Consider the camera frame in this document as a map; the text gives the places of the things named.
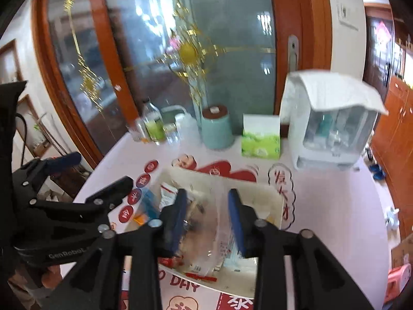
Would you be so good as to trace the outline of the person left hand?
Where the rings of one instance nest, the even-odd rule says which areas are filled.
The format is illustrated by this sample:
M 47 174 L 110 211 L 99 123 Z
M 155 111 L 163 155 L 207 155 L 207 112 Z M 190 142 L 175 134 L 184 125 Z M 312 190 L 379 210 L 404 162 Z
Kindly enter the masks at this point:
M 25 309 L 41 309 L 50 293 L 62 281 L 60 266 L 52 266 L 42 271 L 30 272 L 26 265 L 20 265 L 7 280 L 13 294 Z

